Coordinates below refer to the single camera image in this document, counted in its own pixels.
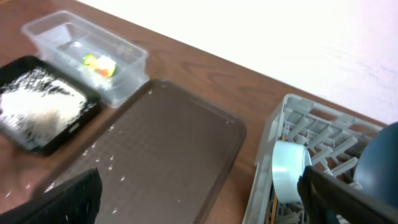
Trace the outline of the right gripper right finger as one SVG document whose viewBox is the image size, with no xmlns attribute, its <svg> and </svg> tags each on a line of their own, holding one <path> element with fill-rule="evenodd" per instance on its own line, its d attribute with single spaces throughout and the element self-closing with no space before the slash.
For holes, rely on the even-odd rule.
<svg viewBox="0 0 398 224">
<path fill-rule="evenodd" d="M 396 208 L 312 166 L 299 177 L 297 190 L 311 224 L 338 223 L 338 215 L 349 223 L 397 223 Z"/>
</svg>

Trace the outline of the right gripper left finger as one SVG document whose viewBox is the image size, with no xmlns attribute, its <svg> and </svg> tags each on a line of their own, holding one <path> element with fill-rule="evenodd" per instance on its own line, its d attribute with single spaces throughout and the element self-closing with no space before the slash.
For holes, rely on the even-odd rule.
<svg viewBox="0 0 398 224">
<path fill-rule="evenodd" d="M 102 191 L 99 170 L 88 169 L 1 214 L 1 223 L 94 224 L 100 211 Z"/>
</svg>

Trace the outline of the light blue rice bowl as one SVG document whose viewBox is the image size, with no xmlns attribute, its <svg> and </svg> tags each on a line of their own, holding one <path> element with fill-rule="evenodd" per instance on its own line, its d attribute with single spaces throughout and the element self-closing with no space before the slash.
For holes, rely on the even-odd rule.
<svg viewBox="0 0 398 224">
<path fill-rule="evenodd" d="M 272 181 L 280 203 L 301 202 L 297 184 L 306 166 L 312 164 L 305 146 L 277 141 L 272 153 Z"/>
</svg>

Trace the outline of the blue plate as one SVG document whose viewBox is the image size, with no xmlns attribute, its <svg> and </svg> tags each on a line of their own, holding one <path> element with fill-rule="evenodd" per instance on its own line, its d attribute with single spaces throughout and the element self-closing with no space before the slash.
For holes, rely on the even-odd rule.
<svg viewBox="0 0 398 224">
<path fill-rule="evenodd" d="M 397 123 L 379 131 L 364 148 L 354 181 L 362 193 L 397 207 Z"/>
</svg>

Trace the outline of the white tissue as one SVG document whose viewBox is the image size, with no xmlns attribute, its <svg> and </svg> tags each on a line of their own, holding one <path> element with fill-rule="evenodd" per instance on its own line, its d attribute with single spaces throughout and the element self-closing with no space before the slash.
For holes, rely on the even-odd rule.
<svg viewBox="0 0 398 224">
<path fill-rule="evenodd" d="M 105 70 L 108 75 L 112 75 L 116 69 L 116 62 L 107 56 L 101 56 L 97 59 L 97 68 Z"/>
</svg>

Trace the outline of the yellow green snack wrapper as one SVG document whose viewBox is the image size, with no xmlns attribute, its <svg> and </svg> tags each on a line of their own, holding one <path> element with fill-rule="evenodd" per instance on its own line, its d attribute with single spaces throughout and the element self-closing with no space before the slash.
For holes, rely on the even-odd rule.
<svg viewBox="0 0 398 224">
<path fill-rule="evenodd" d="M 102 77 L 112 77 L 112 75 L 108 75 L 107 72 L 105 70 L 100 70 L 97 68 L 97 57 L 95 57 L 92 54 L 87 54 L 83 57 L 83 65 L 86 66 L 89 70 L 91 70 L 92 72 L 98 73 L 99 75 L 101 75 Z"/>
</svg>

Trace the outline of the wooden chopstick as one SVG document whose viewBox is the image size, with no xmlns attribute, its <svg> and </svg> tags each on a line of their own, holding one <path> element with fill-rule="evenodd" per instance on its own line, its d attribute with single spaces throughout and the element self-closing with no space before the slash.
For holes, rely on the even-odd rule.
<svg viewBox="0 0 398 224">
<path fill-rule="evenodd" d="M 277 207 L 278 207 L 278 199 L 277 199 L 276 195 L 273 196 L 273 200 L 272 200 L 272 204 L 271 205 L 272 206 L 270 208 L 270 213 L 268 215 L 267 222 L 266 222 L 267 224 L 274 224 L 275 223 L 275 218 L 276 218 L 276 215 L 277 215 Z"/>
</svg>

